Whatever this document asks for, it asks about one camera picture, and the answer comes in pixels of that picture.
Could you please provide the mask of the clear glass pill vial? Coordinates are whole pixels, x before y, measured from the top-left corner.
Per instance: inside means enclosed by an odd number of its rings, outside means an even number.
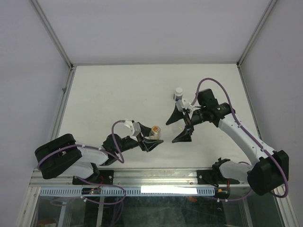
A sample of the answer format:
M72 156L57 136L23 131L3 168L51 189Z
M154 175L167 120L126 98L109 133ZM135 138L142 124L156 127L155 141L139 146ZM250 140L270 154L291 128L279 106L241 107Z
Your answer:
M161 138L161 129L159 126L152 126L150 133L149 133L149 139L150 140L160 140Z

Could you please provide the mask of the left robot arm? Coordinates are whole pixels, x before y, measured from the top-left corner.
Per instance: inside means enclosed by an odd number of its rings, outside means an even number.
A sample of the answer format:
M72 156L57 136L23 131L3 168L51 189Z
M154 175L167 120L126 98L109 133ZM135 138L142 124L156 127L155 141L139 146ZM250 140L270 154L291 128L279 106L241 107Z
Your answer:
M140 122L119 120L113 125L122 123L129 135L121 138L111 132L99 147L79 144L70 133L64 134L35 150L37 168L44 179L53 179L60 175L80 177L92 184L98 181L97 166L109 166L114 162L124 163L123 152L140 148L150 152L164 141L150 139L151 128Z

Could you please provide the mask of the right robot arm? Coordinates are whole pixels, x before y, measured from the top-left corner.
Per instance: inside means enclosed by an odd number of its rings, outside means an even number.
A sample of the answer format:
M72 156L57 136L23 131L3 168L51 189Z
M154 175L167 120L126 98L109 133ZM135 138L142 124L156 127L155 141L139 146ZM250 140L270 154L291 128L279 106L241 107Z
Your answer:
M186 99L176 98L175 108L166 125L183 120L183 131L172 143L191 142L194 126L209 122L225 132L244 152L250 164L236 163L228 158L218 159L212 165L212 179L223 183L227 179L247 182L258 195L272 192L286 185L289 178L289 156L285 151L276 151L262 140L255 138L237 118L229 102L218 103L211 89L197 94L198 109Z

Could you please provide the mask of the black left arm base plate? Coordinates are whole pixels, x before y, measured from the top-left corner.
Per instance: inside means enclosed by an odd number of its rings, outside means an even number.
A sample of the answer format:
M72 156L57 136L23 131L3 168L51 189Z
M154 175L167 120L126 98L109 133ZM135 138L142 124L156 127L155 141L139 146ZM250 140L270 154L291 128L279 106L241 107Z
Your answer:
M113 184L114 170L98 170L85 180L94 184Z

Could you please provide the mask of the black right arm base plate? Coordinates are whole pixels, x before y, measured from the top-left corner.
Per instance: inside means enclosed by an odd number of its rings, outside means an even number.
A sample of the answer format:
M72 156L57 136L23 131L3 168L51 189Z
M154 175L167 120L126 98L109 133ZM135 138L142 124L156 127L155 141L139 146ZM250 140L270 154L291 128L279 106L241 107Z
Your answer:
M199 185L209 184L218 187L220 184L227 185L227 178L223 178L219 173L212 169L199 169L196 171L197 183Z

